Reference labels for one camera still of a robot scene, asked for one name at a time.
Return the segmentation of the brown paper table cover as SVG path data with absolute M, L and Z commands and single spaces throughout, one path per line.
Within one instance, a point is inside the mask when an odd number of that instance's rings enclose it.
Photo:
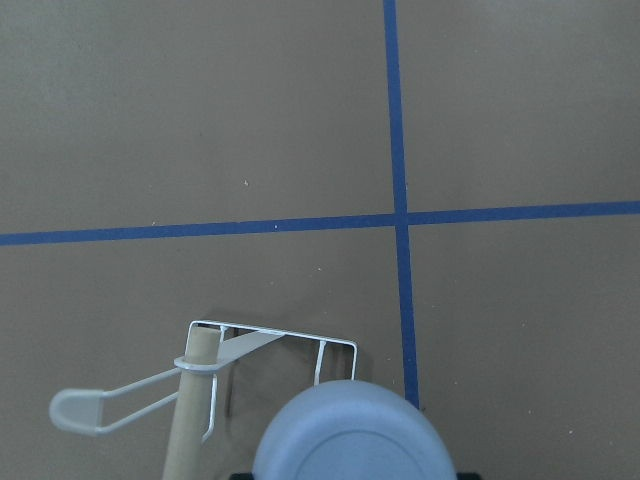
M 5 1 L 1 235 L 394 213 L 384 1 Z M 408 212 L 639 202 L 635 1 L 396 1 Z M 639 213 L 409 226 L 420 406 L 487 479 L 639 475 Z M 1 475 L 157 479 L 65 388 L 215 319 L 404 395 L 392 227 L 1 244 Z

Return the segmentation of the blue tape strip lengthwise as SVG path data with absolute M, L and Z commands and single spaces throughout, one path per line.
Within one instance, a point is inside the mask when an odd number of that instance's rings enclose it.
M 404 155 L 397 7 L 394 1 L 383 3 L 383 20 L 404 395 L 409 403 L 418 408 L 420 406 L 419 379 Z

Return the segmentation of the blue tape strip crosswise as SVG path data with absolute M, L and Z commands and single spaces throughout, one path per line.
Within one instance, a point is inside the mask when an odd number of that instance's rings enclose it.
M 455 223 L 637 215 L 639 202 L 616 201 L 559 205 L 510 206 L 406 214 L 366 214 L 240 222 L 150 225 L 81 230 L 3 233 L 3 246 L 91 243 L 163 238 L 189 238 L 280 232 L 351 230 Z

